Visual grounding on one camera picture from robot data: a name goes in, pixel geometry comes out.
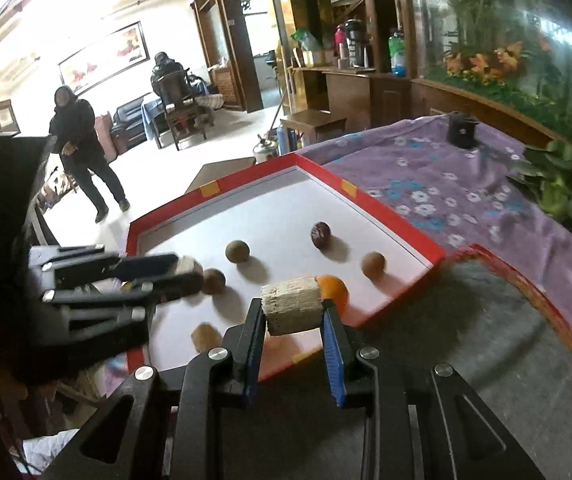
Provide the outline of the green potted plant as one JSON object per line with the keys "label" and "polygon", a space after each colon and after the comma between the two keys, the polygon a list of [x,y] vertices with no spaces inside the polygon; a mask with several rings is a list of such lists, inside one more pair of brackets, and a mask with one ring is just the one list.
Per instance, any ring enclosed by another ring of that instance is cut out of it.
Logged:
{"label": "green potted plant", "polygon": [[572,234],[572,147],[568,143],[554,140],[545,148],[527,145],[507,179]]}

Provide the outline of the framed wall painting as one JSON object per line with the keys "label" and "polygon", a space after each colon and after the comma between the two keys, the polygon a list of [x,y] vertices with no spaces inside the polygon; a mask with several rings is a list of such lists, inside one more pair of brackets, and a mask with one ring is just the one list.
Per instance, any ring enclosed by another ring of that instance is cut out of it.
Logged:
{"label": "framed wall painting", "polygon": [[62,84],[77,96],[150,58],[141,24],[110,32],[59,63]]}

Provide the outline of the red date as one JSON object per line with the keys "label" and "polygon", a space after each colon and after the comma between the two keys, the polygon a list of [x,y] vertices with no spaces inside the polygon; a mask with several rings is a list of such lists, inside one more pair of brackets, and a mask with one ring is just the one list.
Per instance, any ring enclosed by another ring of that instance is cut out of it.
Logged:
{"label": "red date", "polygon": [[331,242],[331,229],[326,222],[317,222],[310,232],[312,244],[319,250],[324,250]]}

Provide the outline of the dark brown longan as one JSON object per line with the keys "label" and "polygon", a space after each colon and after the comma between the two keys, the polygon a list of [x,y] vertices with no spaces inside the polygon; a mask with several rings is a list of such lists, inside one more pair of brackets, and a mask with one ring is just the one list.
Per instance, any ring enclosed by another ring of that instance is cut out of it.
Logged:
{"label": "dark brown longan", "polygon": [[225,256],[232,263],[245,263],[250,258],[250,248],[243,240],[233,240],[226,246]]}

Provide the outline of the floral glass display panel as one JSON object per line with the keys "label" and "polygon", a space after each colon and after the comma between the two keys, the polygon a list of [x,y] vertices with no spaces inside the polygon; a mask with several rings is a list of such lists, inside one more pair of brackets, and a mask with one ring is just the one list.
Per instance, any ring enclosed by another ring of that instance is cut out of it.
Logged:
{"label": "floral glass display panel", "polygon": [[524,115],[572,144],[569,0],[413,0],[417,75]]}

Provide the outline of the beige rounded foam block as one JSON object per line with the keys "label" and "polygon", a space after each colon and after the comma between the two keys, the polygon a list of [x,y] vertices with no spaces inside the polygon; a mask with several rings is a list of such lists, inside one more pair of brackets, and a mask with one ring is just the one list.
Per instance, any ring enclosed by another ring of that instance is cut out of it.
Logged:
{"label": "beige rounded foam block", "polygon": [[221,333],[209,323],[200,323],[190,334],[190,338],[198,354],[219,348],[223,341]]}

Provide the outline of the black steel thermos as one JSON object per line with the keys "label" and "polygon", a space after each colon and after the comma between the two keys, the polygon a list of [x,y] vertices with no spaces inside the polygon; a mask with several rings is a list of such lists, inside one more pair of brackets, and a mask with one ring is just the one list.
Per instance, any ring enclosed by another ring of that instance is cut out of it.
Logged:
{"label": "black steel thermos", "polygon": [[363,21],[349,18],[344,23],[345,40],[349,52],[349,61],[352,67],[365,68],[367,61],[366,27]]}

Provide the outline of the wooden chair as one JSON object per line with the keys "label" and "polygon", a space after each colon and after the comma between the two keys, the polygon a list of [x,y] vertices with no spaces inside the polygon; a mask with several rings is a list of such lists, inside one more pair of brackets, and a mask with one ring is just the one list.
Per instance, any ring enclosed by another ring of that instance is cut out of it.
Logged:
{"label": "wooden chair", "polygon": [[179,150],[179,143],[190,136],[207,138],[205,131],[205,115],[200,112],[187,79],[183,72],[174,72],[163,75],[159,81],[161,99],[164,107],[164,117],[171,131],[173,143]]}

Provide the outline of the orange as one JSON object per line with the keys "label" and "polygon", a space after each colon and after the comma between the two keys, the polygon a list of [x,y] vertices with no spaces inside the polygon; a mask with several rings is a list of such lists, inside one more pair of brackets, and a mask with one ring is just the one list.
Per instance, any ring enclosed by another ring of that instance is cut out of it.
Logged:
{"label": "orange", "polygon": [[335,275],[318,275],[315,280],[318,284],[321,298],[333,301],[339,316],[342,318],[349,307],[350,292],[348,287]]}

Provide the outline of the pink thermos bottle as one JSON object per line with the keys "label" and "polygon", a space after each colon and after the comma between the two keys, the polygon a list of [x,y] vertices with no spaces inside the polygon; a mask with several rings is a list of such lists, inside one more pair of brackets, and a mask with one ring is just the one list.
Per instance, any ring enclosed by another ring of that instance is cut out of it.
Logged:
{"label": "pink thermos bottle", "polygon": [[345,36],[345,29],[342,24],[336,27],[333,40],[335,40],[337,58],[346,58],[348,56],[347,36]]}

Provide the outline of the grey felt mat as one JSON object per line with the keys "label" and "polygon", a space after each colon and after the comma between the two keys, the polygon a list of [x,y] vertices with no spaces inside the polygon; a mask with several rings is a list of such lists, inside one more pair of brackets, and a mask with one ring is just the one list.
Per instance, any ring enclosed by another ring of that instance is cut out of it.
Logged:
{"label": "grey felt mat", "polygon": [[[572,479],[572,353],[514,285],[477,261],[449,264],[366,340],[421,370],[451,364],[549,479]],[[315,354],[223,416],[228,479],[356,479],[364,416],[341,410]]]}

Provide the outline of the red white tray box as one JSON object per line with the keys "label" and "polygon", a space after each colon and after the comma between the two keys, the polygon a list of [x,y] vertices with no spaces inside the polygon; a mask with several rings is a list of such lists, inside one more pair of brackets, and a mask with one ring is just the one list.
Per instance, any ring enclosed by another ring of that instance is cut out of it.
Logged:
{"label": "red white tray box", "polygon": [[[333,235],[324,250],[311,242],[317,222],[326,222]],[[247,262],[226,258],[233,240],[248,244]],[[359,327],[398,304],[446,256],[389,207],[297,154],[217,179],[144,214],[129,226],[126,252],[190,256],[226,278],[219,296],[198,294],[159,308],[149,344],[126,354],[129,370],[188,363],[197,353],[190,334],[200,323],[225,332],[243,322],[264,285],[301,276],[340,278],[350,292],[343,322]],[[387,260],[386,273],[376,282],[361,270],[369,252]]]}

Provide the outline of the purple floral tablecloth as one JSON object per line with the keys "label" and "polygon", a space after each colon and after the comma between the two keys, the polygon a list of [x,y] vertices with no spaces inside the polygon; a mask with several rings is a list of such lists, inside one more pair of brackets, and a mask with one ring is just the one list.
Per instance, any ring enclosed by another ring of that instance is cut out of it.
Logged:
{"label": "purple floral tablecloth", "polygon": [[572,330],[572,234],[507,178],[524,144],[486,124],[471,150],[444,115],[404,119],[299,151],[394,210],[447,252],[477,244],[543,292]]}

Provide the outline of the green water bottle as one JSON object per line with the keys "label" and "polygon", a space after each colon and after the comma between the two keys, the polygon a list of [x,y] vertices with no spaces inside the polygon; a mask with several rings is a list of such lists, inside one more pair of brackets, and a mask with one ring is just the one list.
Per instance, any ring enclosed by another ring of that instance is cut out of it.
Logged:
{"label": "green water bottle", "polygon": [[402,30],[393,29],[388,39],[391,73],[397,77],[406,76],[405,40]]}

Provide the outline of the seated person in black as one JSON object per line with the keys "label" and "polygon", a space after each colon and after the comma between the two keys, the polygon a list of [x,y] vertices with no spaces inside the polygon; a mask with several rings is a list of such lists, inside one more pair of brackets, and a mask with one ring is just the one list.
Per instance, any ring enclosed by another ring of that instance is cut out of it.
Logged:
{"label": "seated person in black", "polygon": [[164,96],[160,84],[160,79],[168,74],[179,75],[179,87],[181,87],[184,98],[197,98],[199,93],[188,80],[188,75],[181,63],[170,58],[165,52],[161,51],[155,55],[155,67],[152,68],[150,84],[153,92],[161,99],[163,105],[167,105],[169,101]]}

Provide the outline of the wooden side table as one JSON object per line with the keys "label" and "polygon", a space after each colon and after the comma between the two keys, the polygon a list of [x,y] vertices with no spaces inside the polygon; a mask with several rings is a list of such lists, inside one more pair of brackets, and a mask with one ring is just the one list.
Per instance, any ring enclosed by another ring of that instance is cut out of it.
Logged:
{"label": "wooden side table", "polygon": [[342,136],[347,118],[328,110],[303,110],[281,118],[280,125],[299,133],[303,144],[310,145]]}

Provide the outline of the standing person in black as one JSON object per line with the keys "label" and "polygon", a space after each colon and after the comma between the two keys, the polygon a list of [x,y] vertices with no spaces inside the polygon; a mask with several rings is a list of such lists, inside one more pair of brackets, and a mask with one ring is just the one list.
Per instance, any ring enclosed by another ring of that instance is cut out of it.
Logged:
{"label": "standing person in black", "polygon": [[124,188],[104,158],[92,105],[78,98],[68,86],[61,86],[54,92],[54,116],[48,132],[54,137],[52,152],[60,157],[66,174],[96,208],[96,223],[106,219],[109,207],[92,182],[92,174],[107,185],[123,212],[129,210]]}

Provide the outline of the beige hexagonal foam block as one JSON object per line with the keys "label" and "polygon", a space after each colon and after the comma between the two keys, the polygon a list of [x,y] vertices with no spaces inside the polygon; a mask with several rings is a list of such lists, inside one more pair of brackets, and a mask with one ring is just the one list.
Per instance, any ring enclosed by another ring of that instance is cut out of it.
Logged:
{"label": "beige hexagonal foam block", "polygon": [[314,276],[263,286],[261,303],[272,336],[315,330],[322,324],[324,308]]}

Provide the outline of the brown round longan fruit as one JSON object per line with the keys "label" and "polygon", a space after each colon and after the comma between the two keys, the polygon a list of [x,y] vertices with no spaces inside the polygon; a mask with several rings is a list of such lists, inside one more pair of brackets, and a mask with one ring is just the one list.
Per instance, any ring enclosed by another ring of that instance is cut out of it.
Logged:
{"label": "brown round longan fruit", "polygon": [[371,281],[376,282],[386,273],[387,260],[380,252],[369,252],[361,261],[362,273]]}

